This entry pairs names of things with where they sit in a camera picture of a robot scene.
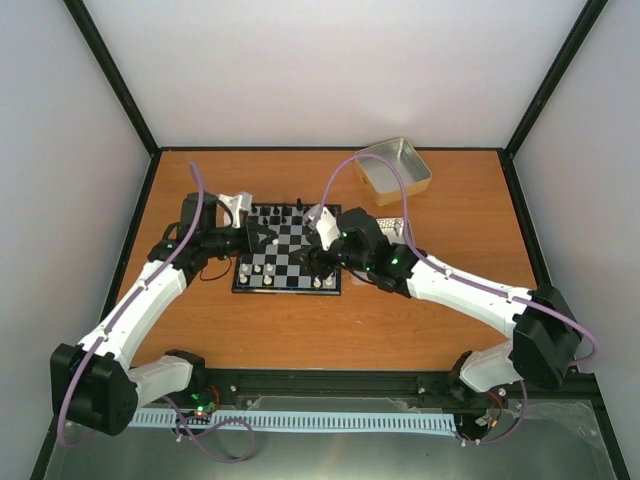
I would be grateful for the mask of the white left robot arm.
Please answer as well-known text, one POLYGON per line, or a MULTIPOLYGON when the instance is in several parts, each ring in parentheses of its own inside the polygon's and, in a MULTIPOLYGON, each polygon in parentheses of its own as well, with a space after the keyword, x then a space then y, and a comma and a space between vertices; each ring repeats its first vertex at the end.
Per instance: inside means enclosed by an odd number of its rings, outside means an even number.
POLYGON ((130 290, 77 344, 59 345, 50 358, 52 407, 59 422, 72 421, 110 436, 121 433, 135 412, 172 393, 186 402, 208 390, 202 357, 169 350, 135 367, 132 360, 168 306, 212 259, 255 253, 276 234, 247 220, 252 196, 190 193, 179 221, 150 251, 130 290))

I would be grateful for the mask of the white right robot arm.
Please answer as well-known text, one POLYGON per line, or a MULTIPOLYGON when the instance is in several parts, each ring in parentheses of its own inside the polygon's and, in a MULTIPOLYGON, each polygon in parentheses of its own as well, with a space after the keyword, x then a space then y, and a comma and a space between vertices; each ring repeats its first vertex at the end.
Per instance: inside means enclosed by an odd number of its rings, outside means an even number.
POLYGON ((329 279, 338 268, 360 272, 382 291, 444 305, 505 337, 456 361, 447 383, 457 402, 468 404, 475 394, 519 381, 561 387, 584 335, 555 287, 516 288, 453 268, 407 241, 391 240, 361 208, 335 216, 315 205, 302 222, 311 230, 310 244, 292 256, 314 281, 329 279))

